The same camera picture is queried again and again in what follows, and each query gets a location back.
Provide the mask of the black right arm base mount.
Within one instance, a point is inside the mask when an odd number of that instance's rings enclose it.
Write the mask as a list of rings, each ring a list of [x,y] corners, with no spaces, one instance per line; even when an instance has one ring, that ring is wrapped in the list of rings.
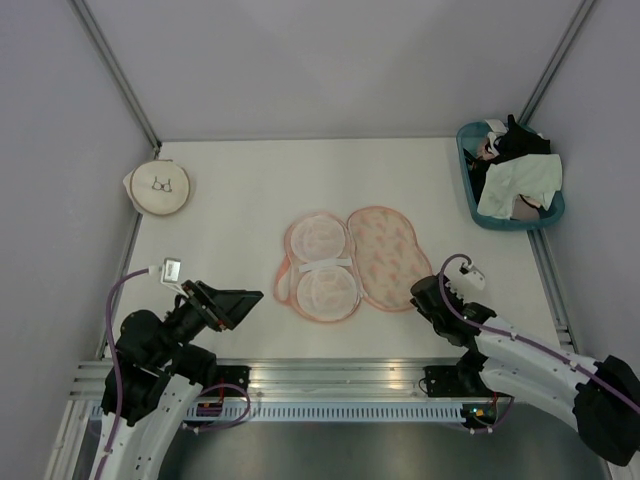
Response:
[[[455,365],[428,365],[418,387],[428,398],[478,398],[484,405],[463,406],[460,428],[470,435],[493,434],[508,418],[514,399],[487,387],[480,373],[488,358],[468,351]]]

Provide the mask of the mint green bra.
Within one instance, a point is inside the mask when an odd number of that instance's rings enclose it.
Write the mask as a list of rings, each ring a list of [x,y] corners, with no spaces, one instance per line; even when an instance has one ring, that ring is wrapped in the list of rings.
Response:
[[[557,154],[528,154],[492,165],[477,211],[483,216],[510,219],[519,196],[548,210],[555,194],[561,191],[562,180],[562,162]]]

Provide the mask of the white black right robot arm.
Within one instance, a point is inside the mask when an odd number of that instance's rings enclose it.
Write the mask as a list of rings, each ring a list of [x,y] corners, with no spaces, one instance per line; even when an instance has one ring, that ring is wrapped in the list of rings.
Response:
[[[437,335],[465,351],[445,377],[426,368],[430,396],[505,395],[563,421],[611,464],[626,466],[638,453],[639,378],[623,360],[529,339],[490,308],[464,302],[442,274],[415,283],[410,302]]]

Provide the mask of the peach tulip mesh laundry bag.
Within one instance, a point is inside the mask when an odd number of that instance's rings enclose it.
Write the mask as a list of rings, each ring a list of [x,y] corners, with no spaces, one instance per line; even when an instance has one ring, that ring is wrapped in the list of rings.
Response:
[[[321,323],[351,317],[362,302],[404,312],[410,288],[432,274],[412,223],[383,206],[361,208],[347,220],[330,212],[304,215],[286,230],[284,251],[274,298]]]

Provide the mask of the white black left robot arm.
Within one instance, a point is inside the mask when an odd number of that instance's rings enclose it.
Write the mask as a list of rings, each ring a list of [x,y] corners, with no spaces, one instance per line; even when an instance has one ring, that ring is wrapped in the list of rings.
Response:
[[[263,297],[187,280],[164,317],[141,309],[124,318],[107,338],[113,366],[91,478],[155,479],[178,431],[227,429],[249,417],[246,379],[222,376],[216,355],[192,342],[205,329],[235,329]]]

